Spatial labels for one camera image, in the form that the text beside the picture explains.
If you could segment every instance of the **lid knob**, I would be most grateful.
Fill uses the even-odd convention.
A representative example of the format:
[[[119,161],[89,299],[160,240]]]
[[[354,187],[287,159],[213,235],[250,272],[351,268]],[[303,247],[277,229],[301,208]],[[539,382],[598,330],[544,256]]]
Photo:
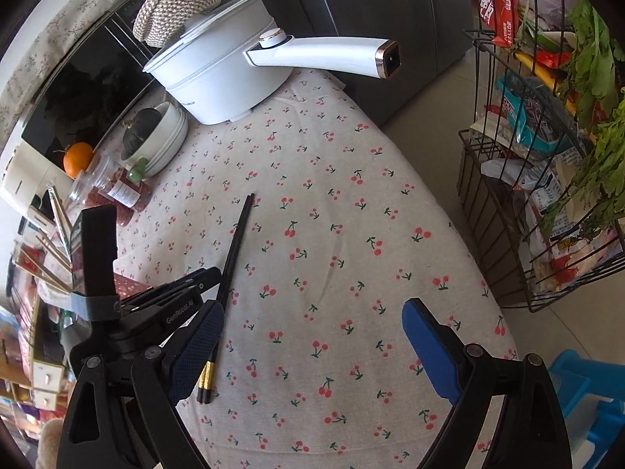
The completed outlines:
[[[258,42],[262,48],[267,48],[283,43],[286,38],[286,33],[282,28],[272,28],[262,33],[261,36],[258,37]]]

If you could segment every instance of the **jar label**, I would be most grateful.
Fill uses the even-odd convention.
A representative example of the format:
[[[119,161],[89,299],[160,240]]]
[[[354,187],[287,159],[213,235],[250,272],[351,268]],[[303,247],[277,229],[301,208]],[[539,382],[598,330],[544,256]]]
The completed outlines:
[[[137,204],[140,197],[139,192],[129,187],[121,180],[117,180],[117,183],[115,183],[115,186],[108,192],[108,195],[128,208],[132,208]]]

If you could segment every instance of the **blue gripper pad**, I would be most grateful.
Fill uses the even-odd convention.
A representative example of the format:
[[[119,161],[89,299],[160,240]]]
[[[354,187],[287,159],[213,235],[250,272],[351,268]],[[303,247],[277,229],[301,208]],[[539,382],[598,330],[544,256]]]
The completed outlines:
[[[404,303],[401,322],[436,394],[456,405],[462,394],[458,384],[457,366],[440,337],[440,330],[451,331],[451,328],[440,325],[418,298],[409,299]]]
[[[195,389],[202,368],[219,342],[221,332],[224,329],[224,308],[217,301],[208,300],[208,302],[212,303],[212,307],[201,319],[201,322],[195,323],[196,319],[194,318],[188,326],[177,330],[185,332],[194,329],[195,332],[180,349],[173,366],[170,368],[171,386],[168,397],[174,406],[179,400],[189,397]]]

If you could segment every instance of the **blue stool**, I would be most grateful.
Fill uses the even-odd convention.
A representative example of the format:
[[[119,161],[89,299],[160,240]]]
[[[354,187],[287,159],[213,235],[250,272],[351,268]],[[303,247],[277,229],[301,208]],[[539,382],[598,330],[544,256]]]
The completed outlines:
[[[577,352],[568,349],[555,359],[549,373],[561,379],[557,399],[564,419],[571,415],[587,394],[613,399],[612,402],[599,402],[595,422],[587,436],[595,445],[595,452],[584,469],[592,469],[625,425],[625,366],[585,360]]]

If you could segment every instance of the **tile floor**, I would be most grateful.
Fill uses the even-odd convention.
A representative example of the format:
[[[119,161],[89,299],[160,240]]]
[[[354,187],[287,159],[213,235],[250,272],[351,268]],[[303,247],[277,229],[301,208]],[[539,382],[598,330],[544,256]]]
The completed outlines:
[[[480,95],[487,64],[480,62]],[[458,131],[473,121],[475,59],[472,50],[415,96],[383,131],[423,178],[471,247],[471,235],[456,194],[462,156]],[[565,349],[582,357],[625,364],[625,271],[583,286],[531,314],[504,310],[519,354],[537,352],[547,365]]]

